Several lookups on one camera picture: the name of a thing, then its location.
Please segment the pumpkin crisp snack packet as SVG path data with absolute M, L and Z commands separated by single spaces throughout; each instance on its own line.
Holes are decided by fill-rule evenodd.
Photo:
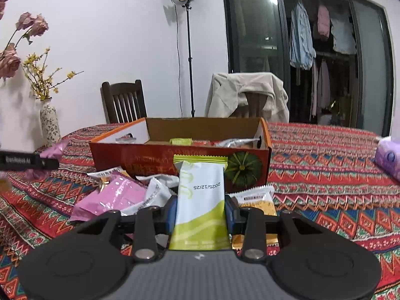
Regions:
M 228 194 L 238 207 L 255 207 L 264 212 L 265 215 L 277 216 L 273 203 L 273 195 L 275 189 L 273 185 L 261 185 L 253 187 L 242 192 Z M 232 235 L 231 244 L 233 249 L 241 249 L 243 247 L 244 235 Z M 276 234 L 266 235 L 266 244 L 277 245 L 278 239 Z

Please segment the pink snack packet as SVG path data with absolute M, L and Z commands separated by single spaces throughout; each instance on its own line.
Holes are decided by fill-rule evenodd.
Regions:
M 147 188 L 125 175 L 115 174 L 100 190 L 94 190 L 72 209 L 70 222 L 86 222 L 111 210 L 124 210 L 143 202 Z
M 47 159 L 57 159 L 58 161 L 61 159 L 62 155 L 64 154 L 65 148 L 69 144 L 68 139 L 63 139 L 58 143 L 50 146 L 49 148 L 42 151 L 39 156 L 41 158 Z M 50 176 L 50 170 L 39 170 L 39 169 L 27 169 L 25 172 L 25 178 L 28 181 L 35 181 L 35 180 L 44 180 L 45 178 Z

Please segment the green white snack packet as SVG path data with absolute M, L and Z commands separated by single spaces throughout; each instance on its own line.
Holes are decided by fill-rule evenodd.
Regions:
M 173 251 L 229 249 L 225 218 L 225 156 L 173 156 L 179 171 L 175 226 L 169 248 Z

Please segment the silver white snack packet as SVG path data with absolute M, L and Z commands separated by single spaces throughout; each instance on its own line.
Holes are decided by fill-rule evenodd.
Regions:
M 241 146 L 250 145 L 253 143 L 258 144 L 259 142 L 261 142 L 260 138 L 232 138 L 216 141 L 213 143 L 213 145 L 218 148 L 239 148 Z

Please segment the red white snack bag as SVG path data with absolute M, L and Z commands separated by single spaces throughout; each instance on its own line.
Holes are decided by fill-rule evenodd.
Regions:
M 213 147 L 215 143 L 209 140 L 193 140 L 191 146 Z

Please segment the white floral ceramic vase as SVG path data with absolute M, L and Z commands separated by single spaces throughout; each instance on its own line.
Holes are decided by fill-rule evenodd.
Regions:
M 56 108 L 52 105 L 52 99 L 48 98 L 41 101 L 39 111 L 41 132 L 47 147 L 57 144 L 62 138 L 58 123 Z

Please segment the orange cardboard box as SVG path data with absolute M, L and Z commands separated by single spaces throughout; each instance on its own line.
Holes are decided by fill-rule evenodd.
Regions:
M 193 140 L 233 138 L 261 142 L 239 148 L 191 145 Z M 177 174 L 174 155 L 227 157 L 227 192 L 265 185 L 272 154 L 263 118 L 141 118 L 93 138 L 89 147 L 98 171 L 120 166 L 133 176 Z

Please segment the patterned red tablecloth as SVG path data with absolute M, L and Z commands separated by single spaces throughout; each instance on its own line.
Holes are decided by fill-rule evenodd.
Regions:
M 20 259 L 33 247 L 71 229 L 77 201 L 95 188 L 91 139 L 113 129 L 94 125 L 67 135 L 60 169 L 29 181 L 8 174 L 1 192 L 1 288 L 24 299 L 17 275 Z M 267 182 L 277 210 L 306 218 L 365 247 L 378 258 L 382 274 L 376 299 L 399 298 L 399 183 L 374 164 L 374 133 L 307 124 L 268 126 L 272 156 Z

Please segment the yellow flower branches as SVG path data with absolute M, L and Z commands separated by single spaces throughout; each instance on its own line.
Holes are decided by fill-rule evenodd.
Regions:
M 54 76 L 59 73 L 62 68 L 57 67 L 53 71 L 47 72 L 49 53 L 50 48 L 48 47 L 41 54 L 29 54 L 22 62 L 22 70 L 25 78 L 30 83 L 32 95 L 36 100 L 40 101 L 51 99 L 51 92 L 57 94 L 60 85 L 83 73 L 83 71 L 75 72 L 72 70 L 68 72 L 62 80 L 55 80 Z

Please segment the chair with beige jacket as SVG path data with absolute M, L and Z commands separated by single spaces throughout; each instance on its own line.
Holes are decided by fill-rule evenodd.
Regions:
M 263 108 L 267 103 L 267 96 L 260 93 L 245 93 L 247 105 L 238 106 L 232 113 L 236 118 L 254 118 L 263 117 Z

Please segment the dark wooden chair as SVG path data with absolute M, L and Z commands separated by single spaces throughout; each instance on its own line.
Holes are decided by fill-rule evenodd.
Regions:
M 143 84 L 140 79 L 133 83 L 105 81 L 101 85 L 106 119 L 109 123 L 130 123 L 147 117 Z

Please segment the beige jacket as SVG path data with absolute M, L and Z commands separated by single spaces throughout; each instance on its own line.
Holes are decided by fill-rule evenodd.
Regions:
M 231 117 L 239 107 L 248 107 L 246 94 L 266 97 L 261 117 L 272 123 L 288 123 L 288 95 L 284 82 L 271 72 L 215 73 L 205 106 L 206 117 Z

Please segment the dried pink roses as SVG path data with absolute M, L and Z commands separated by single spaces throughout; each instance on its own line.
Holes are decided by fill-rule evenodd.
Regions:
M 1 79 L 6 81 L 18 71 L 22 61 L 17 49 L 21 41 L 25 39 L 30 45 L 33 37 L 42 36 L 48 29 L 49 24 L 41 13 L 32 15 L 26 11 L 19 16 L 15 30 L 1 50 Z

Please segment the purple tissue pack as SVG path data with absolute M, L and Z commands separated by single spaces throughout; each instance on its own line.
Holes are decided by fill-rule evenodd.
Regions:
M 399 143 L 391 136 L 383 137 L 375 151 L 374 162 L 392 178 L 399 181 Z

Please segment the light blue hanging shirt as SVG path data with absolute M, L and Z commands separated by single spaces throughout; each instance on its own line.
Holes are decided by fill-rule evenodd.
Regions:
M 294 68 L 310 70 L 316 58 L 309 15 L 302 0 L 297 0 L 291 11 L 289 61 Z

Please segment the dark framed glass door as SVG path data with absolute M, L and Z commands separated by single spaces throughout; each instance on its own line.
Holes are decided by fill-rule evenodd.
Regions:
M 387 136 L 394 70 L 385 11 L 367 0 L 224 0 L 228 68 L 283 81 L 289 119 Z

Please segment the white hanging garment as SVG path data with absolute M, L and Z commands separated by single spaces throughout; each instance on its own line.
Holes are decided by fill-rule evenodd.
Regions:
M 348 18 L 331 18 L 333 50 L 340 54 L 356 54 L 357 48 L 353 36 L 353 26 Z

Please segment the pink hanging garment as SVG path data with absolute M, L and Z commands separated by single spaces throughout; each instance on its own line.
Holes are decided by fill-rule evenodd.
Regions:
M 316 29 L 321 39 L 329 39 L 330 36 L 330 13 L 324 5 L 318 7 Z

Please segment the studio light on stand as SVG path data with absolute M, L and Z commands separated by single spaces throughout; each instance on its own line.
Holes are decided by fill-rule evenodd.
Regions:
M 178 8 L 184 8 L 186 12 L 186 33 L 187 33 L 187 48 L 188 48 L 188 75 L 189 75 L 189 92 L 190 92 L 190 115 L 191 117 L 195 117 L 195 97 L 194 97 L 194 85 L 193 85 L 193 56 L 192 56 L 192 47 L 191 47 L 191 27 L 190 27 L 190 10 L 192 9 L 191 3 L 194 0 L 171 0 L 173 3 L 173 9 L 175 13 L 175 37 L 176 37 L 176 51 L 178 57 L 178 95 L 179 95 L 179 103 L 180 103 L 180 111 L 181 115 L 183 115 L 182 108 L 182 94 L 181 94 L 181 75 L 182 75 L 182 66 L 181 66 L 181 57 L 180 57 L 180 46 L 179 46 L 179 15 Z

